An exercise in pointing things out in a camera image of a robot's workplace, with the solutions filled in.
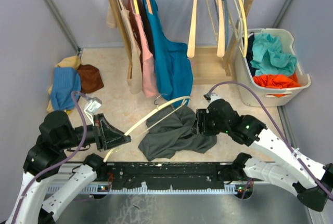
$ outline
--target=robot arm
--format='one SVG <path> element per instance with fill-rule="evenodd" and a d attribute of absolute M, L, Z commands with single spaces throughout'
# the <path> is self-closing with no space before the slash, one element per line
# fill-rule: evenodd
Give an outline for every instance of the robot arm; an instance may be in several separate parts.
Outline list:
<path fill-rule="evenodd" d="M 96 143 L 98 150 L 108 150 L 131 141 L 130 136 L 110 125 L 103 114 L 93 116 L 93 124 L 87 126 L 87 136 L 84 145 Z M 59 171 L 52 169 L 35 181 L 29 187 L 25 196 L 21 196 L 27 184 L 41 171 L 64 160 L 64 149 L 78 146 L 83 135 L 83 127 L 73 128 L 65 112 L 54 111 L 48 114 L 39 127 L 41 135 L 25 159 L 23 166 L 23 183 L 14 210 L 6 224 L 51 224 L 59 218 L 66 206 L 98 174 L 104 173 L 106 164 L 103 158 L 89 155 L 79 171 L 57 193 L 44 201 L 46 191 Z"/>
<path fill-rule="evenodd" d="M 207 109 L 197 110 L 197 130 L 203 135 L 228 134 L 235 142 L 259 150 L 271 157 L 277 165 L 248 158 L 243 170 L 248 177 L 258 178 L 282 187 L 311 209 L 322 211 L 328 194 L 299 163 L 306 166 L 330 192 L 333 188 L 333 164 L 324 166 L 308 158 L 278 138 L 264 123 L 251 115 L 239 116 L 230 104 L 216 94 L 205 95 Z"/>

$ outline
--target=yellow cloth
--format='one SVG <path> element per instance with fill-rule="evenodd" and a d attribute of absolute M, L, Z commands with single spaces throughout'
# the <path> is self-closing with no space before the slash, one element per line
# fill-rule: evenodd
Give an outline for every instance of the yellow cloth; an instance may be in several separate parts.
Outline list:
<path fill-rule="evenodd" d="M 56 64 L 56 67 L 73 67 L 75 70 L 81 65 L 81 60 L 78 56 L 72 56 L 64 58 L 59 63 Z"/>
<path fill-rule="evenodd" d="M 72 67 L 75 70 L 77 70 L 80 65 L 81 65 L 81 59 L 76 55 L 76 56 L 71 56 L 71 57 L 68 57 L 68 58 L 64 58 L 63 60 L 61 60 L 59 63 L 56 64 L 56 67 Z M 52 86 L 53 86 L 53 84 L 48 89 L 48 94 L 49 95 L 51 95 Z M 52 107 L 51 100 L 48 102 L 48 106 L 46 108 L 46 111 L 48 113 L 54 111 L 54 109 Z"/>

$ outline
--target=gray cloth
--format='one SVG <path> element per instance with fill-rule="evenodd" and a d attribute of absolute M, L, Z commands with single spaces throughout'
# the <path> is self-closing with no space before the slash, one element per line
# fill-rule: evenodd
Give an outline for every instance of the gray cloth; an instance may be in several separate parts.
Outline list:
<path fill-rule="evenodd" d="M 157 112 L 146 121 L 147 127 L 173 110 L 169 106 Z M 205 153 L 216 144 L 217 138 L 216 136 L 196 135 L 196 126 L 193 126 L 195 121 L 194 111 L 183 106 L 151 128 L 141 141 L 139 149 L 149 161 L 155 158 L 171 158 L 179 150 Z"/>

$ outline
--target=orange cloth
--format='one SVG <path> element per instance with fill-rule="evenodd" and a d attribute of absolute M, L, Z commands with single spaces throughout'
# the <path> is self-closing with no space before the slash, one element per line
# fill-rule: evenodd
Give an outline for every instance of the orange cloth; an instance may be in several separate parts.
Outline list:
<path fill-rule="evenodd" d="M 267 88 L 283 89 L 301 86 L 299 83 L 297 83 L 297 76 L 295 73 L 290 77 L 286 77 L 284 75 L 254 76 L 253 80 L 257 85 Z M 274 94 L 274 96 L 280 98 L 285 96 L 285 94 Z"/>

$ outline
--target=pile of clothes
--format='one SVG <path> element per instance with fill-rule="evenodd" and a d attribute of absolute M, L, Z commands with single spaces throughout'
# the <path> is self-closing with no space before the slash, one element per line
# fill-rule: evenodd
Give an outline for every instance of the pile of clothes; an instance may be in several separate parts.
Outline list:
<path fill-rule="evenodd" d="M 104 87 L 99 70 L 90 64 L 81 64 L 78 56 L 64 58 L 56 64 L 53 85 L 48 89 L 50 101 L 47 112 L 67 111 L 75 107 L 71 98 L 74 90 L 93 93 Z"/>
<path fill-rule="evenodd" d="M 282 51 L 278 36 L 250 35 L 246 60 L 253 80 L 259 86 L 279 89 L 301 86 L 295 74 L 297 58 Z"/>
<path fill-rule="evenodd" d="M 151 127 L 173 111 L 173 106 L 160 110 L 146 121 L 147 127 Z M 149 133 L 141 141 L 139 149 L 148 161 L 152 161 L 155 158 L 170 159 L 180 150 L 192 150 L 204 154 L 216 142 L 216 136 L 197 134 L 195 112 L 188 106 L 182 106 L 149 129 Z"/>

